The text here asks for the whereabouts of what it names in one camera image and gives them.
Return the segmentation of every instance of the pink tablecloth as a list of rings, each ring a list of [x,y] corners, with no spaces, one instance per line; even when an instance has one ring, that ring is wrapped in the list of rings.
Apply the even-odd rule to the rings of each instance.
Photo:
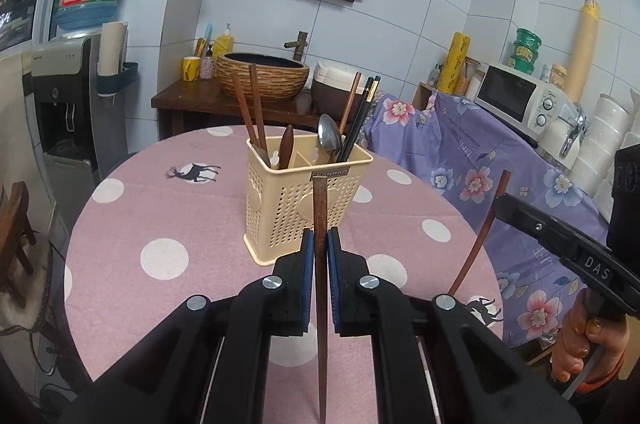
[[[267,129],[278,133],[281,128]],[[188,296],[235,295],[271,271],[256,265],[242,242],[246,138],[244,127],[217,127],[161,141],[114,171],[84,207],[68,249],[65,305],[92,378]],[[340,239],[367,258],[372,274],[430,299],[450,287],[475,234],[431,186],[375,157]],[[502,307],[484,249],[456,295],[463,303],[474,296],[495,300],[494,313]],[[267,424],[317,421],[313,324],[301,338],[272,340]],[[501,322],[490,327],[501,336]],[[328,369],[327,422],[377,423],[369,339],[330,334]]]

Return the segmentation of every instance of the human hand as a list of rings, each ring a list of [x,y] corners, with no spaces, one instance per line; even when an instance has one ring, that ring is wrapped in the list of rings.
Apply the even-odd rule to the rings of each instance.
[[[574,306],[562,320],[562,330],[558,333],[552,353],[552,373],[560,382],[567,382],[572,374],[579,374],[583,367],[583,357],[589,354],[592,343],[602,344],[606,353],[586,377],[586,383],[597,382],[609,375],[616,367],[629,342],[629,328],[626,318],[621,322],[602,318],[587,321],[584,300],[587,289],[576,296]]]

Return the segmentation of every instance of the faucet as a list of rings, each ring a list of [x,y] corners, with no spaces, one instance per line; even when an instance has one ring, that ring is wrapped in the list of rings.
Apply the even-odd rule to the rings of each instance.
[[[576,139],[578,139],[578,137],[581,138],[587,127],[587,116],[584,114],[582,106],[580,103],[574,103],[574,107],[578,110],[578,115],[576,116],[574,123],[570,123],[569,132],[567,132],[564,144],[560,149],[560,157],[562,159],[569,154],[569,150],[574,146]]]
[[[305,53],[305,47],[309,45],[306,42],[307,35],[308,35],[308,32],[304,32],[301,30],[298,33],[298,39],[295,42],[287,42],[284,44],[285,49],[291,49],[293,47],[296,48],[295,51],[293,51],[293,59],[295,61],[302,62],[302,55]]]

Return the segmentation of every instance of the blue flower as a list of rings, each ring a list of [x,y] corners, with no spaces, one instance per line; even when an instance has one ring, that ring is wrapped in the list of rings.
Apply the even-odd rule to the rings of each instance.
[[[520,273],[497,273],[495,279],[498,280],[502,299],[509,299],[516,292],[516,282],[520,279]]]
[[[453,188],[453,168],[436,168],[431,172],[431,185],[442,195]]]
[[[546,170],[543,182],[548,187],[545,193],[545,201],[550,208],[556,208],[562,202],[572,208],[582,201],[582,191],[576,188],[566,175],[563,175],[555,168]]]
[[[464,114],[466,112],[466,109],[478,110],[480,108],[478,105],[472,103],[471,101],[465,98],[455,97],[453,98],[453,100],[458,104],[458,106],[456,107],[456,110],[460,115]]]

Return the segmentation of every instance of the floral tablecloth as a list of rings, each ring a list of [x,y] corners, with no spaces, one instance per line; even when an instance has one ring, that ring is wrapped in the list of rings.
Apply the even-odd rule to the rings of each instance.
[[[606,241],[607,223],[591,198],[465,98],[434,93],[426,109],[417,111],[385,96],[364,132],[371,150],[430,183],[476,233],[507,169],[510,194]],[[499,221],[484,248],[502,295],[504,342],[518,346],[553,336],[582,287],[580,279],[534,239]]]

